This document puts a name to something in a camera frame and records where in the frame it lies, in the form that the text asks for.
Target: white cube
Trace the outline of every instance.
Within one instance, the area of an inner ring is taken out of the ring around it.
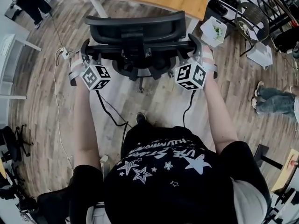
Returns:
[[[206,71],[198,62],[192,62],[175,68],[175,82],[186,90],[203,89]]]
[[[102,89],[111,79],[107,69],[102,65],[89,65],[80,76],[90,91]]]

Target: white plastic bin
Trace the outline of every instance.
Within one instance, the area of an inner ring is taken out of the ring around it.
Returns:
[[[214,28],[221,29],[222,34],[220,37],[217,37],[218,35]],[[227,26],[216,18],[210,17],[204,24],[200,26],[200,29],[203,32],[201,39],[211,47],[215,48],[223,43]]]

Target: black shoe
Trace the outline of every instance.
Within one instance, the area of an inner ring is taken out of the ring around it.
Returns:
[[[144,113],[141,113],[141,112],[138,112],[136,114],[136,123],[139,125],[139,124],[142,124],[146,122],[146,116]]]

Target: black sleeve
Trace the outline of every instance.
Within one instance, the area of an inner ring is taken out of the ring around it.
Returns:
[[[268,207],[271,205],[266,180],[258,168],[247,143],[236,141],[229,144],[221,152],[220,161],[230,177],[252,184],[265,197]]]
[[[70,186],[71,224],[85,224],[88,208],[102,201],[103,174],[89,165],[77,166]]]

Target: wooden floor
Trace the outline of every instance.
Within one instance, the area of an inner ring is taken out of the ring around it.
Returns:
[[[63,45],[69,50],[77,50],[82,42],[90,37],[84,17],[96,15],[96,11],[88,0],[53,0],[51,6]],[[167,13],[158,8],[117,1],[105,2],[104,8],[111,17],[155,16]],[[11,101],[9,115],[12,127],[27,124],[25,140],[34,143],[32,147],[28,147],[31,156],[24,157],[20,173],[26,180],[28,193],[38,196],[49,190],[65,187],[72,175],[59,142],[58,108],[54,95],[54,54],[61,45],[50,17],[37,31],[33,30],[32,20],[24,13],[18,17],[17,22],[31,30],[28,40],[43,48],[41,52],[24,48],[14,77],[13,93],[27,95],[27,99]],[[295,84],[293,70],[280,53],[273,52],[274,64],[264,71],[246,56],[240,58],[240,50],[244,51],[244,39],[234,33],[214,51],[219,69],[217,82],[221,93],[240,140],[247,142],[253,153],[258,144],[269,146],[268,157],[283,163],[291,147],[299,150],[296,122],[283,115],[258,116],[250,101],[260,80],[268,87],[279,89],[287,84]],[[67,77],[68,63],[62,57],[59,61],[56,80],[60,129],[65,150],[72,156],[75,88],[70,86]],[[135,124],[135,114],[142,111],[146,112],[149,121],[157,126],[182,126],[182,114],[189,105],[190,92],[175,85],[174,80],[165,75],[157,81],[152,78],[145,79],[145,93],[140,94],[137,92],[138,83],[117,74],[111,66],[109,68],[113,79],[101,94],[131,125]],[[197,134],[207,147],[213,149],[203,91],[196,92],[193,101],[192,108],[186,114],[186,127]],[[116,127],[103,112],[95,92],[91,93],[91,108],[100,154],[107,154],[112,163],[115,163],[120,158],[123,127]],[[107,109],[119,123],[122,122],[110,107],[107,106]],[[278,171],[269,165],[264,165],[262,172],[269,185],[272,185],[278,176]]]

